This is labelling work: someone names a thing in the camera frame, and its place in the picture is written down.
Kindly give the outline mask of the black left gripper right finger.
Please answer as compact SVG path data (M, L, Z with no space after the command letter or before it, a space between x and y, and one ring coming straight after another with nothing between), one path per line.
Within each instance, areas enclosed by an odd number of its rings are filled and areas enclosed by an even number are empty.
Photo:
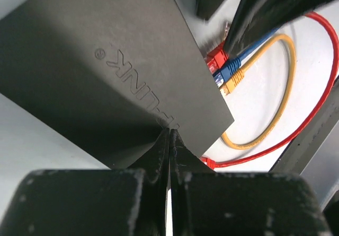
M309 185L290 173L211 170L170 133L174 235L330 235Z

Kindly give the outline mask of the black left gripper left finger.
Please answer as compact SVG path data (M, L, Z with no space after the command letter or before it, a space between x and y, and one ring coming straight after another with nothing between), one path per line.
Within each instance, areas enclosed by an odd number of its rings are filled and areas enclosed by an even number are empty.
M162 131L125 169L30 172L1 235L165 235L169 140Z

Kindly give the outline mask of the yellow cable long loop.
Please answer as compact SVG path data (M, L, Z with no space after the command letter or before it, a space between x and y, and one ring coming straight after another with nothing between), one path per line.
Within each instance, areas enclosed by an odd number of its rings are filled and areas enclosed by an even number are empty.
M295 72L296 72L296 49L295 45L292 41L292 39L286 35L286 34L276 34L272 38L270 38L268 41L264 43L264 45L261 46L261 48L242 66L239 70L236 71L236 73L226 82L224 83L220 88L220 92L223 95L229 95L233 92L235 87L242 81L242 79L245 76L245 73L249 70L249 68L257 61L275 42L282 41L283 44L286 45L288 56L289 56L289 67L288 67L288 77L287 82L284 90L284 94L281 100L281 103L273 116L272 120L266 127L266 129L261 132L257 138L253 139L252 141L246 143L246 144L236 144L232 142L226 133L223 133L221 135L222 140L224 143L235 150L249 150L257 145L259 145L268 135L269 133L274 129L274 127L279 122L286 106L289 101L289 97L291 94L293 81L295 78Z

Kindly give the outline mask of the black network switch box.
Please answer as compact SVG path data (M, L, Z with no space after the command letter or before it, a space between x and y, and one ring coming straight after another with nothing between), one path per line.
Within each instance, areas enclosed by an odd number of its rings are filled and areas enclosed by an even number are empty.
M234 122L175 0L27 0L1 20L1 93L109 168L167 128L202 156Z

